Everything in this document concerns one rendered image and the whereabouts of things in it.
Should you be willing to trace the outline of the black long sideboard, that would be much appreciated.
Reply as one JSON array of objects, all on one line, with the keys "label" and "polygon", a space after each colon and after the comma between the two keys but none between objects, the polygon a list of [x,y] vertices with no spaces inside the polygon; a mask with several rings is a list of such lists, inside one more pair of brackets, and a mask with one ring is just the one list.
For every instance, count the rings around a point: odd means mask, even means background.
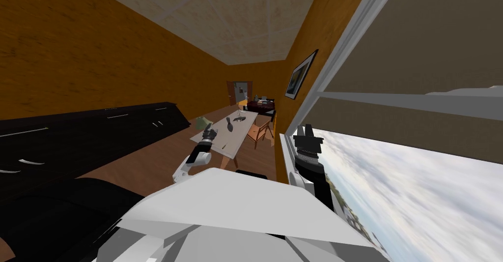
[{"label": "black long sideboard", "polygon": [[189,126],[169,102],[0,120],[0,204],[84,175]]}]

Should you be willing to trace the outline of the dark wooden desk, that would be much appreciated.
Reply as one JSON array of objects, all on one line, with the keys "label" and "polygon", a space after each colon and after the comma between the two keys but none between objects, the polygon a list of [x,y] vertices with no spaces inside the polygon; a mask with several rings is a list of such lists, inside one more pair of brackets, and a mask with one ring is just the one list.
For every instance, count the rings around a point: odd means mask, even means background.
[{"label": "dark wooden desk", "polygon": [[260,99],[255,95],[252,101],[243,106],[245,111],[255,112],[258,115],[273,117],[276,113],[274,99]]}]

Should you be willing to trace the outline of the large white framed window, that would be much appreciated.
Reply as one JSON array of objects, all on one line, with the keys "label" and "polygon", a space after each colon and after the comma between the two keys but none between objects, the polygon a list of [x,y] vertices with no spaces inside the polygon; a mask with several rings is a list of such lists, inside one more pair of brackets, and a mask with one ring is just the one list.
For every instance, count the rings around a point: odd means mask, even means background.
[{"label": "large white framed window", "polygon": [[503,262],[503,0],[314,0],[288,60],[342,218],[391,262]]}]

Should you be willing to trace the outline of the wooden chair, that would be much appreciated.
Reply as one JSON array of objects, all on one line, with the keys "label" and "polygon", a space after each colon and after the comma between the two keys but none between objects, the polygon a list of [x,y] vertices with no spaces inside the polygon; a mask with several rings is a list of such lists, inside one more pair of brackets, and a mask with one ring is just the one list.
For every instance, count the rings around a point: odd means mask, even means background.
[{"label": "wooden chair", "polygon": [[247,139],[251,140],[256,149],[258,146],[274,146],[275,137],[270,116],[258,116],[248,131]]}]

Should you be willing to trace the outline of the brown framed door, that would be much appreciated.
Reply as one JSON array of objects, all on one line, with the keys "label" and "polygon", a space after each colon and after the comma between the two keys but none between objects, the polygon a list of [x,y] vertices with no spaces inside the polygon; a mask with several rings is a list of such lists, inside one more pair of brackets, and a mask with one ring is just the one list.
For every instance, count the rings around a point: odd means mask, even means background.
[{"label": "brown framed door", "polygon": [[237,103],[242,103],[246,106],[250,102],[252,96],[252,81],[247,82],[231,82],[227,81],[227,93],[229,98],[229,104],[235,105]]}]

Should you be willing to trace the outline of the white dining table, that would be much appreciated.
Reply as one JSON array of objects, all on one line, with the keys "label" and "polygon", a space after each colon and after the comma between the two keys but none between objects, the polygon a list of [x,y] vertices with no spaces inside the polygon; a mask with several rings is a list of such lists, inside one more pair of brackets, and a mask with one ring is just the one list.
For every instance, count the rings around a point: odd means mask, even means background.
[{"label": "white dining table", "polygon": [[[236,169],[239,168],[236,154],[242,145],[249,129],[254,123],[257,113],[234,111],[223,119],[214,122],[212,128],[218,129],[215,139],[212,141],[209,152],[216,152],[226,159],[222,161],[221,168],[224,169],[231,159],[234,161]],[[202,140],[203,130],[191,137],[191,140],[198,143]]]}]

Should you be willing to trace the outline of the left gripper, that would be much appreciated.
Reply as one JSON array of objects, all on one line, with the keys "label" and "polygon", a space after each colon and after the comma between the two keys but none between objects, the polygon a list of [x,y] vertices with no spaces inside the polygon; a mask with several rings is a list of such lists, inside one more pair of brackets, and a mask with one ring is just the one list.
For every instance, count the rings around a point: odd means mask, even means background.
[{"label": "left gripper", "polygon": [[218,133],[218,129],[215,130],[214,128],[212,128],[212,125],[213,123],[209,123],[203,130],[201,140],[202,142],[212,142],[215,139]]}]

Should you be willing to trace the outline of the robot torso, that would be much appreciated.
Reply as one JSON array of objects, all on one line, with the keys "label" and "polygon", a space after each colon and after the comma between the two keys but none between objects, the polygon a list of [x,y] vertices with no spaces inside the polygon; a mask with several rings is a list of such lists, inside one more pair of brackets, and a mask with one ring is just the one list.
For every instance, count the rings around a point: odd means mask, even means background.
[{"label": "robot torso", "polygon": [[210,168],[142,199],[92,262],[390,262],[306,189]]}]

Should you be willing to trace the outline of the black framed wall picture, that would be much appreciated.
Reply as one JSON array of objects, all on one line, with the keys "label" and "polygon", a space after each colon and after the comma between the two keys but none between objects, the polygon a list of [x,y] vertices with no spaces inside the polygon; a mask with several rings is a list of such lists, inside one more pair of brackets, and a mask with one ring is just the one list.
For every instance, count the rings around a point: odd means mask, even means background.
[{"label": "black framed wall picture", "polygon": [[297,94],[299,92],[299,89],[303,83],[303,81],[306,78],[306,75],[311,67],[311,64],[316,57],[316,54],[318,53],[318,49],[315,49],[315,51],[307,57],[305,60],[303,60],[302,63],[300,63],[292,72],[292,75],[290,77],[285,96],[295,100],[297,97]]}]

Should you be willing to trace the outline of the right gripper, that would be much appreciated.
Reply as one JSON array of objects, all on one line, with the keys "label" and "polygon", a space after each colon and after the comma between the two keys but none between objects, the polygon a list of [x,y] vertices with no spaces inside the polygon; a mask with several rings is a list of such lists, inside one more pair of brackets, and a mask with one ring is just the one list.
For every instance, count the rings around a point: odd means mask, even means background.
[{"label": "right gripper", "polygon": [[297,135],[293,136],[294,146],[298,154],[307,157],[317,157],[321,151],[321,145],[323,144],[323,138],[315,137],[311,124],[306,124],[305,127],[298,125]]}]

